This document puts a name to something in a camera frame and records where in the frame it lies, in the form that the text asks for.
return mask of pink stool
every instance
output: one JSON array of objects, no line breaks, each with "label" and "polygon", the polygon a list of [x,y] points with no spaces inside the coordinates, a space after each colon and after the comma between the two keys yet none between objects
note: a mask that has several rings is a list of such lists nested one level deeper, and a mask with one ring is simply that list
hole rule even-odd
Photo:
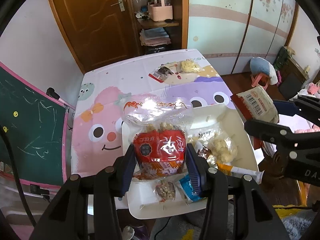
[{"label": "pink stool", "polygon": [[[253,88],[256,87],[256,86],[262,86],[263,89],[266,90],[268,85],[269,85],[270,78],[265,73],[259,73],[255,77],[253,77],[253,75],[251,74],[251,80],[252,80],[251,86]],[[259,84],[260,80],[265,83],[265,86]]]}]

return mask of wooden door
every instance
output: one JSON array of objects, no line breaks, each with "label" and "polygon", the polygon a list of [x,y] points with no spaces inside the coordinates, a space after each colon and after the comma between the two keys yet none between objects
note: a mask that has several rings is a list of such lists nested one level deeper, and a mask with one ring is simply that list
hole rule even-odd
[{"label": "wooden door", "polygon": [[125,11],[118,0],[49,0],[82,72],[138,55],[128,1],[122,1]]}]

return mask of shelf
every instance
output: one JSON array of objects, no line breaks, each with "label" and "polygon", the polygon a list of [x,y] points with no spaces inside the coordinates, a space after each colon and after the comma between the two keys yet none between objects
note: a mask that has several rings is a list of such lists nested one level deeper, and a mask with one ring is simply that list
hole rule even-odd
[{"label": "shelf", "polygon": [[138,22],[140,23],[141,27],[144,29],[153,29],[153,28],[158,28],[158,27],[171,27],[171,26],[179,26],[179,23],[175,20],[171,23],[166,23],[166,22],[154,22],[153,20],[143,20],[141,18],[137,19]]}]

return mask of plastic wrapper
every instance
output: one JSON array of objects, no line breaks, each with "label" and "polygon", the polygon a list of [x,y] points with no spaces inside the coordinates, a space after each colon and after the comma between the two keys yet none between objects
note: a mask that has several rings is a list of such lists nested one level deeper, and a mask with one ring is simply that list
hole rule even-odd
[{"label": "plastic wrapper", "polygon": [[177,71],[180,73],[199,73],[203,69],[193,60],[183,60],[178,63]]},{"label": "plastic wrapper", "polygon": [[124,103],[123,120],[130,127],[140,170],[134,177],[158,179],[182,172],[192,106],[183,98],[136,97]]},{"label": "plastic wrapper", "polygon": [[176,197],[176,189],[173,182],[166,179],[156,182],[154,192],[159,196],[160,202],[173,200]]},{"label": "plastic wrapper", "polygon": [[201,197],[198,196],[198,194],[193,189],[191,185],[190,177],[188,174],[182,179],[178,180],[176,185],[177,185],[177,188],[184,194],[187,203],[192,203],[202,199]]},{"label": "plastic wrapper", "polygon": [[[253,118],[279,123],[279,114],[273,100],[261,86],[232,95],[231,99],[246,120]],[[253,148],[256,150],[260,147],[261,141],[258,138],[253,138]]]},{"label": "plastic wrapper", "polygon": [[236,145],[225,131],[210,139],[207,147],[217,163],[230,163],[238,154]]},{"label": "plastic wrapper", "polygon": [[230,163],[238,153],[233,140],[219,123],[190,130],[188,142],[192,143],[198,156],[204,157],[211,167],[216,166],[217,162]]},{"label": "plastic wrapper", "polygon": [[169,75],[172,74],[173,72],[170,70],[170,68],[161,66],[156,68],[152,73],[149,74],[149,76],[162,83],[168,78]]},{"label": "plastic wrapper", "polygon": [[262,182],[262,176],[264,172],[264,171],[252,171],[252,170],[242,169],[239,167],[234,167],[234,166],[225,165],[225,164],[218,164],[218,169],[226,175],[237,177],[237,178],[242,178],[244,174],[249,174],[258,184]]}]

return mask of red packaging label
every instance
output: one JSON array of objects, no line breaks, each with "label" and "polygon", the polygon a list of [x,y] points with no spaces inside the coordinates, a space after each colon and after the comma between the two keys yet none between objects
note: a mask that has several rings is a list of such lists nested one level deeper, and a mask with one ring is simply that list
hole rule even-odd
[{"label": "red packaging label", "polygon": [[153,130],[133,140],[141,167],[141,177],[153,179],[180,172],[186,151],[186,139],[180,130]]}]

